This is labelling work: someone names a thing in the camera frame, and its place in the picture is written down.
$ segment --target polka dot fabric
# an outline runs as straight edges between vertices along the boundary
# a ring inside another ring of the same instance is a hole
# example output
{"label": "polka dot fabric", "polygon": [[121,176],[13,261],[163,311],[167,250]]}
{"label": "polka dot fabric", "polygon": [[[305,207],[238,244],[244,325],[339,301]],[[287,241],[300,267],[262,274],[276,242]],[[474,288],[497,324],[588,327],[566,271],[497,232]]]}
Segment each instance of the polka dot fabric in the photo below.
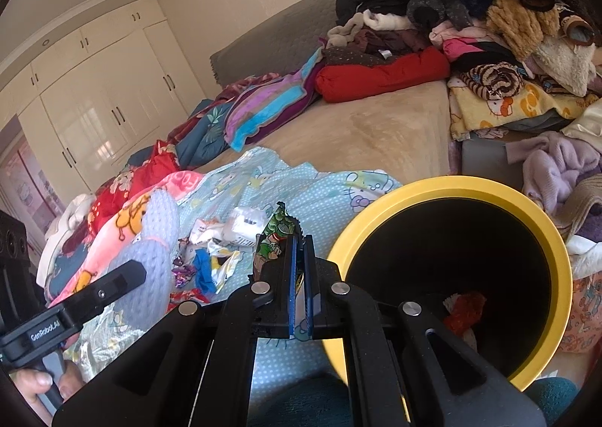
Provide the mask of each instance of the polka dot fabric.
{"label": "polka dot fabric", "polygon": [[[289,167],[272,150],[256,147],[237,161],[208,173],[200,186],[178,202],[179,238],[189,235],[198,219],[226,220],[234,207],[254,207],[271,216],[276,202],[284,201],[287,213],[297,218],[305,235],[314,238],[315,254],[327,257],[336,238],[353,217],[399,183],[380,170],[325,173],[310,164]],[[252,248],[240,248],[243,259],[215,301],[227,299],[249,283]],[[332,372],[321,342],[303,334],[303,296],[297,297],[297,327],[288,340],[258,341],[249,408],[268,397],[320,372]],[[114,344],[115,334],[105,337]]]}

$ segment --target human hand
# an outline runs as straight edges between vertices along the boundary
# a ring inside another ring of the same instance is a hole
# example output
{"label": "human hand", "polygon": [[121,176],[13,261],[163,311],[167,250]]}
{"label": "human hand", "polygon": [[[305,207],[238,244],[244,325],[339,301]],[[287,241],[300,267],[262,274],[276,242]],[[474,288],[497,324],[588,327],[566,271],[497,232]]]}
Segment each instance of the human hand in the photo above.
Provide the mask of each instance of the human hand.
{"label": "human hand", "polygon": [[[43,395],[50,390],[52,377],[48,373],[34,369],[20,369],[14,377],[14,384],[31,409],[46,425],[50,425],[52,415],[46,410],[38,395]],[[78,367],[71,361],[65,361],[65,372],[58,380],[58,391],[62,398],[69,400],[84,384]]]}

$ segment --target beige cushion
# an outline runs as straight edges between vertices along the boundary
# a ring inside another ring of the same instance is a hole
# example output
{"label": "beige cushion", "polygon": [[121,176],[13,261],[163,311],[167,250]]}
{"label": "beige cushion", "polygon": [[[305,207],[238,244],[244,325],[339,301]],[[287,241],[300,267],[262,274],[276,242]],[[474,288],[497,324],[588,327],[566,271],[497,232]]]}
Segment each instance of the beige cushion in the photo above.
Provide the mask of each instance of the beige cushion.
{"label": "beige cushion", "polygon": [[[445,82],[327,104],[323,100],[261,140],[289,165],[322,172],[383,169],[406,184],[449,173],[450,115]],[[232,149],[197,169],[236,160]]]}

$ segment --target white cabinet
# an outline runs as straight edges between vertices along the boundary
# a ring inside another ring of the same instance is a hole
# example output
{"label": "white cabinet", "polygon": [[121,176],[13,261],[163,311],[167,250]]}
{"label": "white cabinet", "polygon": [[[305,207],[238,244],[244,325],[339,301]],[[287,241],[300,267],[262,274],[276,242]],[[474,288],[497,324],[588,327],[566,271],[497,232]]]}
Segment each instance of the white cabinet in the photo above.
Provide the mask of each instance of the white cabinet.
{"label": "white cabinet", "polygon": [[17,112],[21,112],[31,101],[37,97],[38,91],[31,64],[27,64],[13,80],[8,83],[8,89],[13,96],[14,106]]}
{"label": "white cabinet", "polygon": [[70,162],[94,189],[116,175],[112,164],[130,144],[112,117],[97,78],[86,61],[41,95]]}
{"label": "white cabinet", "polygon": [[65,156],[90,188],[185,121],[164,76],[141,30],[86,59],[41,94]]}
{"label": "white cabinet", "polygon": [[105,14],[48,47],[0,91],[64,202],[166,139],[204,93],[157,0]]}
{"label": "white cabinet", "polygon": [[69,202],[77,195],[88,193],[90,188],[62,147],[39,97],[19,114],[19,122],[41,169],[61,201]]}
{"label": "white cabinet", "polygon": [[88,50],[79,29],[49,46],[31,63],[40,92],[88,58]]}
{"label": "white cabinet", "polygon": [[135,30],[164,19],[157,0],[139,0],[98,17],[80,30],[88,52],[93,55]]}
{"label": "white cabinet", "polygon": [[191,113],[206,96],[169,24],[162,21],[145,28],[144,33],[165,72],[165,82],[172,95]]}
{"label": "white cabinet", "polygon": [[134,29],[146,28],[165,20],[165,14],[157,0],[139,0],[123,8],[132,16]]}

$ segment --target metal screw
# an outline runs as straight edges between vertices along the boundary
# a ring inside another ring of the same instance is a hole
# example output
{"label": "metal screw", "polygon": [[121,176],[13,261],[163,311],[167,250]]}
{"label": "metal screw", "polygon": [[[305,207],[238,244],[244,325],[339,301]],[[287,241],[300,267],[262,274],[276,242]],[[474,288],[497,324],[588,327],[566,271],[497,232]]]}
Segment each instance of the metal screw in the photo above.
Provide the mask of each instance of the metal screw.
{"label": "metal screw", "polygon": [[330,289],[335,295],[347,295],[347,293],[351,291],[349,285],[342,281],[333,284],[332,286],[330,286]]}
{"label": "metal screw", "polygon": [[184,303],[180,303],[178,307],[180,315],[184,316],[194,315],[198,309],[199,306],[194,301],[185,301]]}
{"label": "metal screw", "polygon": [[415,301],[406,301],[401,309],[406,315],[410,315],[411,317],[416,317],[422,312],[422,307]]}
{"label": "metal screw", "polygon": [[270,291],[270,285],[265,281],[257,281],[257,283],[251,285],[251,291],[254,292],[255,295],[265,295]]}

